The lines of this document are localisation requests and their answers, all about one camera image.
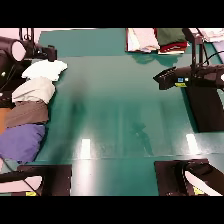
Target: green tabletop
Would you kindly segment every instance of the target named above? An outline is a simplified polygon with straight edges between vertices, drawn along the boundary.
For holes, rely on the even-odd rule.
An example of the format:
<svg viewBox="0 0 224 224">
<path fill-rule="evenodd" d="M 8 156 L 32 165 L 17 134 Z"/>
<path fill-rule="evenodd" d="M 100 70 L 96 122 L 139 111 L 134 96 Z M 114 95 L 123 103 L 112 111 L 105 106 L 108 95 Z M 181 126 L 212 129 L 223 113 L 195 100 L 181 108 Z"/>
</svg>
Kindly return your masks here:
<svg viewBox="0 0 224 224">
<path fill-rule="evenodd" d="M 197 133 L 184 91 L 160 91 L 152 79 L 190 65 L 190 47 L 178 56 L 126 53 L 124 29 L 44 32 L 40 44 L 55 45 L 68 69 L 34 164 L 73 164 L 71 195 L 158 195 L 158 160 L 208 158 L 224 171 L 224 134 Z"/>
</svg>

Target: dark green cloth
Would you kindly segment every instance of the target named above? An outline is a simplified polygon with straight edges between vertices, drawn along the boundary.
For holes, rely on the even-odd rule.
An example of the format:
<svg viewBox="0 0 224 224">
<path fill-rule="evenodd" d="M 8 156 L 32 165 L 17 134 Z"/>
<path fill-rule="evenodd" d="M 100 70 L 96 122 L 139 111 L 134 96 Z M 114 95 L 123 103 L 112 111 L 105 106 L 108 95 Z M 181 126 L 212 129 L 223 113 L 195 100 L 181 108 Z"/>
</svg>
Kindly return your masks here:
<svg viewBox="0 0 224 224">
<path fill-rule="evenodd" d="M 157 40 L 160 46 L 186 41 L 183 28 L 157 28 Z"/>
</svg>

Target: table surface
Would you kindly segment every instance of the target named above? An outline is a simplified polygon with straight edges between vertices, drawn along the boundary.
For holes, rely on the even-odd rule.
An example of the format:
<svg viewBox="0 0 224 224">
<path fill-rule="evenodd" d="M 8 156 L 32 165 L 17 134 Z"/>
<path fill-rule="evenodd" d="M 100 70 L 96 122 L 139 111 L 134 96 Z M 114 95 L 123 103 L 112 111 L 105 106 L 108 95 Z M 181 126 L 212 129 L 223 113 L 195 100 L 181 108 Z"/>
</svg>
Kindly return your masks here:
<svg viewBox="0 0 224 224">
<path fill-rule="evenodd" d="M 54 45 L 68 69 L 32 164 L 72 163 L 71 195 L 158 195 L 161 160 L 208 158 L 224 171 L 223 133 L 197 133 L 183 89 L 160 91 L 152 79 L 190 65 L 190 47 L 178 56 L 126 53 L 120 28 L 44 32 L 40 44 Z"/>
</svg>

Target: yellow label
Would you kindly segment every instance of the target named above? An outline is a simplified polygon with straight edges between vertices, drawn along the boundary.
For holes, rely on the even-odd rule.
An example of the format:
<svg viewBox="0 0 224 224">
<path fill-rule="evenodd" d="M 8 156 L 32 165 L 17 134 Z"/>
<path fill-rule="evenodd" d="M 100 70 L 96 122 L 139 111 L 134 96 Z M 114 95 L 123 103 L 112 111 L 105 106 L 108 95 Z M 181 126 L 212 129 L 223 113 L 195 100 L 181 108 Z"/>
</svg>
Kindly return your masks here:
<svg viewBox="0 0 224 224">
<path fill-rule="evenodd" d="M 37 196 L 37 194 L 31 191 L 31 192 L 26 192 L 26 196 Z"/>
<path fill-rule="evenodd" d="M 194 193 L 195 195 L 204 194 L 204 192 L 199 190 L 197 187 L 194 187 Z"/>
<path fill-rule="evenodd" d="M 187 87 L 185 83 L 175 83 L 176 87 Z"/>
</svg>

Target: brown cloth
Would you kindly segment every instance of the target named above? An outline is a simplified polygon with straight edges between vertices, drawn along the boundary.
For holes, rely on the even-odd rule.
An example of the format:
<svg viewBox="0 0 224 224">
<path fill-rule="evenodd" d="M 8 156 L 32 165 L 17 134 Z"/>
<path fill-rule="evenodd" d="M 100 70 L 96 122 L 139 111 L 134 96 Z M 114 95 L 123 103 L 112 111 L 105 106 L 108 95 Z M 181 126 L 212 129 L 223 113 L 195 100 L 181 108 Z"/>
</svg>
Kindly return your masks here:
<svg viewBox="0 0 224 224">
<path fill-rule="evenodd" d="M 5 131 L 5 117 L 11 111 L 10 108 L 0 108 L 0 135 Z"/>
<path fill-rule="evenodd" d="M 5 117 L 5 127 L 12 128 L 24 124 L 46 123 L 48 109 L 44 101 L 16 102 L 14 107 Z"/>
</svg>

